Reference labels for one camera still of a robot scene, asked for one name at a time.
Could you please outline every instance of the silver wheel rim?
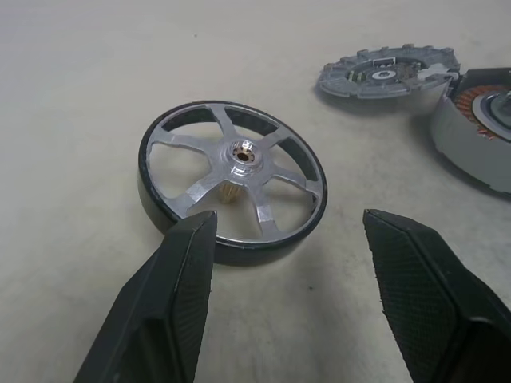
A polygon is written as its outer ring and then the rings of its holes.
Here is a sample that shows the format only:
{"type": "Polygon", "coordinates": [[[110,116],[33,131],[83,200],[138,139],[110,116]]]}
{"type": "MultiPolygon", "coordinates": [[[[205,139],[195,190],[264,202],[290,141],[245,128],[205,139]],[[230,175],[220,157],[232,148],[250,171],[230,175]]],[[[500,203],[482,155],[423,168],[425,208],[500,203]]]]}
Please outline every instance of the silver wheel rim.
{"type": "Polygon", "coordinates": [[[222,183],[228,182],[243,188],[249,195],[255,208],[255,216],[259,224],[261,238],[236,239],[218,235],[218,238],[228,241],[235,243],[273,243],[285,240],[300,233],[315,220],[318,214],[323,213],[319,207],[323,203],[326,185],[322,182],[322,171],[315,155],[302,139],[285,124],[265,113],[246,106],[211,102],[189,105],[174,111],[160,121],[150,133],[145,161],[149,179],[159,197],[180,219],[186,217],[190,208],[197,205],[209,192],[216,189],[222,183]],[[176,117],[184,113],[204,111],[204,109],[211,112],[223,133],[222,139],[217,142],[195,136],[175,134],[172,130],[165,130],[165,125],[176,117]],[[235,125],[228,115],[230,112],[256,117],[272,125],[275,130],[260,140],[247,138],[236,131],[235,125]],[[308,163],[315,173],[313,180],[311,179],[312,177],[306,178],[298,172],[280,167],[272,159],[271,148],[282,144],[286,140],[292,140],[295,144],[294,146],[299,149],[300,155],[307,157],[308,163]],[[175,198],[168,198],[158,188],[151,173],[149,157],[154,144],[163,144],[174,148],[187,148],[205,155],[209,162],[209,173],[196,181],[181,195],[175,198]],[[313,197],[314,208],[311,216],[302,226],[292,232],[281,231],[275,223],[269,198],[263,190],[263,186],[272,179],[289,183],[313,197]]]}

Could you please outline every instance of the wheel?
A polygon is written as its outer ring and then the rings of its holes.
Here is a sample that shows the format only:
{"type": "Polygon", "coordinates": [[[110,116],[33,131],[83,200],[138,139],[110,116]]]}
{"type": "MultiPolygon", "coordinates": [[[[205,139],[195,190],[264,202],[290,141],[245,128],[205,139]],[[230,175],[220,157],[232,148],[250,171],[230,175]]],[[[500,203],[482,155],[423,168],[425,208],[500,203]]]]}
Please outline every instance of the wheel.
{"type": "Polygon", "coordinates": [[[307,143],[273,116],[231,102],[197,101],[162,114],[151,124],[141,141],[138,169],[141,202],[149,218],[162,232],[185,218],[191,207],[216,188],[224,188],[226,199],[236,194],[237,188],[248,194],[255,208],[261,236],[241,240],[217,235],[215,261],[218,263],[251,265],[285,255],[314,230],[327,205],[327,180],[318,158],[307,143]],[[200,122],[216,122],[223,138],[213,142],[172,132],[181,126],[200,122]],[[249,139],[239,134],[235,126],[263,137],[260,140],[249,139]],[[151,174],[149,157],[154,144],[200,152],[207,157],[210,172],[183,194],[168,198],[151,174]],[[275,163],[270,149],[276,145],[296,162],[303,174],[275,163]],[[281,231],[275,224],[263,190],[271,179],[282,180],[311,195],[310,217],[292,232],[281,231]]]}

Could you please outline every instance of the wheel spoke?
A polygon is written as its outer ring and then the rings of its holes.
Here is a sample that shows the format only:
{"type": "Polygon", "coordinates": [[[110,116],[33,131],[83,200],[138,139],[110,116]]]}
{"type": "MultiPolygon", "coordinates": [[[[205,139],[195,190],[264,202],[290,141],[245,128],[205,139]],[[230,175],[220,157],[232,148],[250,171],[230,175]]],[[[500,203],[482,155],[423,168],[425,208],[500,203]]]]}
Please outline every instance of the wheel spoke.
{"type": "Polygon", "coordinates": [[[288,184],[295,185],[306,192],[310,192],[318,197],[321,196],[321,184],[318,181],[308,180],[301,174],[275,166],[275,173],[273,176],[279,180],[287,182],[288,184]]]}
{"type": "Polygon", "coordinates": [[[238,133],[231,118],[225,112],[225,105],[222,104],[208,104],[208,108],[212,111],[216,122],[220,126],[224,136],[237,136],[238,133]]]}
{"type": "Polygon", "coordinates": [[[212,146],[210,140],[184,134],[174,134],[162,128],[155,130],[151,136],[150,144],[163,144],[176,148],[187,148],[202,153],[206,153],[212,146]]]}
{"type": "Polygon", "coordinates": [[[257,214],[257,222],[263,238],[270,239],[280,236],[282,233],[275,223],[273,211],[271,210],[270,201],[262,188],[249,189],[248,194],[254,204],[255,213],[257,214]]]}
{"type": "Polygon", "coordinates": [[[190,207],[197,204],[223,180],[224,178],[221,175],[211,172],[195,182],[183,194],[170,199],[170,201],[175,207],[176,212],[181,215],[181,218],[184,218],[190,207]]]}
{"type": "Polygon", "coordinates": [[[285,128],[278,128],[273,133],[268,134],[261,140],[257,142],[257,144],[261,148],[273,148],[275,145],[280,144],[282,141],[291,137],[291,133],[285,128]]]}

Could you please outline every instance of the gray plastic housing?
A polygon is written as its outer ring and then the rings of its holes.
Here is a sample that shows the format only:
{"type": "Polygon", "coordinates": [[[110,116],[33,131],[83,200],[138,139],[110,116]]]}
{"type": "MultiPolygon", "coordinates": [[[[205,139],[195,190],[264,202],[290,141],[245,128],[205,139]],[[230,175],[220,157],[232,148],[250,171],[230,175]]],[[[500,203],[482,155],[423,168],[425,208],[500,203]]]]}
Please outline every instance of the gray plastic housing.
{"type": "Polygon", "coordinates": [[[461,170],[496,192],[511,194],[511,142],[479,134],[479,127],[453,103],[460,92],[479,85],[511,85],[511,68],[471,69],[459,83],[446,87],[431,123],[436,149],[461,170]]]}
{"type": "Polygon", "coordinates": [[[457,77],[460,65],[451,48],[435,49],[433,46],[415,47],[405,44],[401,48],[383,47],[369,52],[357,52],[356,56],[343,57],[338,62],[326,64],[318,79],[318,87],[338,97],[364,99],[406,96],[415,90],[431,89],[457,77]],[[419,69],[400,76],[401,66],[420,63],[419,69]],[[378,78],[376,71],[384,65],[391,73],[378,78]],[[352,81],[352,72],[362,73],[362,81],[352,81]]]}

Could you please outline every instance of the disassembled motor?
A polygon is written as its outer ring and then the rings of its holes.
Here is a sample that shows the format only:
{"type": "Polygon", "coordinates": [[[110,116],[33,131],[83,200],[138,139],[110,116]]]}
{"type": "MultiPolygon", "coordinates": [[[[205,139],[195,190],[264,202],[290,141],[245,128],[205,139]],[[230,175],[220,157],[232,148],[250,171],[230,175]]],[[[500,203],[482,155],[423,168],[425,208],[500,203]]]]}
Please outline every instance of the disassembled motor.
{"type": "Polygon", "coordinates": [[[340,97],[389,98],[430,89],[458,78],[460,65],[451,48],[384,47],[326,64],[318,79],[324,92],[340,97]]]}
{"type": "Polygon", "coordinates": [[[340,97],[389,98],[449,83],[434,113],[436,149],[497,192],[511,193],[511,69],[459,74],[451,48],[381,48],[325,65],[324,92],[340,97]]]}
{"type": "Polygon", "coordinates": [[[511,193],[511,68],[471,69],[434,113],[437,150],[496,192],[511,193]]]}
{"type": "Polygon", "coordinates": [[[217,235],[215,260],[246,265],[266,262],[287,253],[307,237],[321,220],[327,205],[325,173],[307,143],[282,121],[257,109],[231,102],[197,101],[178,106],[149,127],[138,155],[139,194],[155,225],[166,232],[188,215],[209,192],[220,189],[223,202],[232,202],[245,191],[255,207],[261,237],[236,239],[217,235]],[[175,134],[172,130],[201,122],[216,122],[223,138],[218,141],[175,134]],[[253,140],[239,134],[235,126],[261,135],[253,140]],[[155,184],[149,156],[154,144],[187,148],[208,158],[210,172],[185,193],[168,198],[155,184]],[[274,161],[271,148],[279,145],[299,166],[303,174],[282,168],[274,161]],[[312,208],[307,221],[292,232],[281,231],[263,186],[271,179],[287,182],[310,195],[312,208]]]}

